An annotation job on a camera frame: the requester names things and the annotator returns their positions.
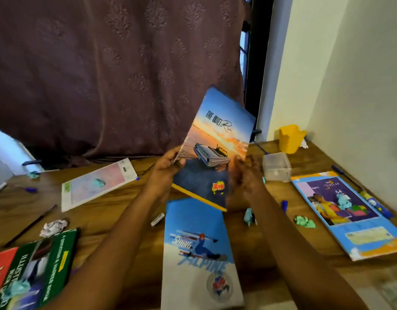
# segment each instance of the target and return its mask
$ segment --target person's left arm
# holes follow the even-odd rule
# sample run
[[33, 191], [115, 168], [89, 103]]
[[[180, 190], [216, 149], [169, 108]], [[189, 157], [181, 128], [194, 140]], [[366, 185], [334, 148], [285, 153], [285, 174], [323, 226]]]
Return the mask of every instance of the person's left arm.
[[154, 208], [167, 199], [175, 173], [185, 159], [172, 162], [180, 146], [168, 151], [132, 203], [63, 291], [44, 310], [107, 310], [118, 302]]

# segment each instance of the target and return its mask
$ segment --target car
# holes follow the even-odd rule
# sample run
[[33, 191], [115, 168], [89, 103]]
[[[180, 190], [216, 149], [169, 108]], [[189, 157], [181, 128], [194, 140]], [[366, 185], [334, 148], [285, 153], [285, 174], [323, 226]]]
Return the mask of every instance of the car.
[[219, 146], [215, 149], [210, 146], [202, 145], [201, 143], [196, 143], [194, 152], [208, 167], [220, 168], [230, 162], [227, 151]]

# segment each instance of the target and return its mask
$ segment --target transparent plastic box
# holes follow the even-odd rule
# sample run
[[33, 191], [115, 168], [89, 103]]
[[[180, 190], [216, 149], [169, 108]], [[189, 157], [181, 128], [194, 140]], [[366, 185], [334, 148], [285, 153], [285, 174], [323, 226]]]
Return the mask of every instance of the transparent plastic box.
[[279, 152], [263, 156], [263, 172], [267, 181], [289, 182], [292, 173], [286, 153]]

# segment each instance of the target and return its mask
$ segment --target person's left hand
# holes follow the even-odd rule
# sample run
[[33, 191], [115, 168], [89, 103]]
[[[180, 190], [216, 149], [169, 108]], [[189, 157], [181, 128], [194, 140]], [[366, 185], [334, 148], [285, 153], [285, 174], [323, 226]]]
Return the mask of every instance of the person's left hand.
[[153, 170], [144, 185], [144, 191], [160, 202], [163, 202], [168, 198], [174, 175], [186, 164], [186, 159], [180, 159], [173, 164], [180, 148], [181, 146], [177, 146], [170, 151], [167, 151], [155, 163]]

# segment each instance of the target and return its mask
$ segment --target book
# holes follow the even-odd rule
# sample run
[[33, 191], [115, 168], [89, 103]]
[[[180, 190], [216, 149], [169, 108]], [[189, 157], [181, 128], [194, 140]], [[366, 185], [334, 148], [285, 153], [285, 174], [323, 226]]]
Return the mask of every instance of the book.
[[[397, 252], [397, 228], [335, 172], [291, 180], [353, 261]], [[351, 206], [338, 206], [337, 194]]]
[[136, 180], [137, 173], [126, 158], [62, 184], [62, 212], [76, 208], [118, 187]]
[[255, 117], [211, 87], [175, 161], [186, 159], [172, 187], [226, 211], [228, 171], [235, 156], [246, 158]]
[[193, 198], [167, 202], [161, 309], [243, 304], [222, 212]]
[[0, 252], [0, 290], [27, 280], [28, 292], [2, 299], [0, 310], [34, 310], [56, 297], [67, 282], [77, 229]]

